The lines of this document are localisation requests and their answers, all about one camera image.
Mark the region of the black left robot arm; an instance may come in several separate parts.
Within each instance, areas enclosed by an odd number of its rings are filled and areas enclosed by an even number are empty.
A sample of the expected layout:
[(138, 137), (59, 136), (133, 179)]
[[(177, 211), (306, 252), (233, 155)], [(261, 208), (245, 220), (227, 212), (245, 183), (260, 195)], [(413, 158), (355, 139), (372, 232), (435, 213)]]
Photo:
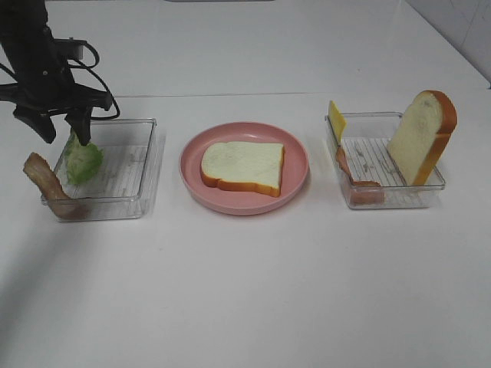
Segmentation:
[(81, 145), (91, 140), (92, 111), (115, 106), (112, 93), (76, 83), (72, 69), (91, 71), (81, 62), (83, 47), (77, 39), (56, 39), (48, 26), (43, 1), (1, 3), (1, 46), (13, 79), (1, 86), (1, 99), (15, 105), (13, 115), (32, 128), (46, 143), (56, 131), (53, 116), (63, 115)]

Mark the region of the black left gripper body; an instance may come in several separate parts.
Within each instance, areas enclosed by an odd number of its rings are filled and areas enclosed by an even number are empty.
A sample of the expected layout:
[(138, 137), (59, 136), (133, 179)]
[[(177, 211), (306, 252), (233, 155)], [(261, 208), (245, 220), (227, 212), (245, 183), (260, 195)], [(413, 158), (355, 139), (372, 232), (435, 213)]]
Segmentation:
[(74, 81), (69, 67), (56, 71), (47, 68), (13, 66), (18, 82), (16, 108), (18, 119), (38, 114), (55, 115), (111, 108), (111, 96), (106, 90), (97, 90)]

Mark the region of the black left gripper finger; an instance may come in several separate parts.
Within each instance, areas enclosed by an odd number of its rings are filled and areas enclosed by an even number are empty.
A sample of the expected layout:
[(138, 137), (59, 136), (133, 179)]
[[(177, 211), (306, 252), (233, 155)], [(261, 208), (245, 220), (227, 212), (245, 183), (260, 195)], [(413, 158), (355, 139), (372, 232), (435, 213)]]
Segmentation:
[(65, 116), (65, 120), (82, 146), (86, 146), (91, 141), (92, 110), (93, 107), (75, 107), (70, 109)]
[(48, 115), (33, 110), (15, 110), (13, 115), (32, 128), (46, 143), (53, 143), (56, 130)]

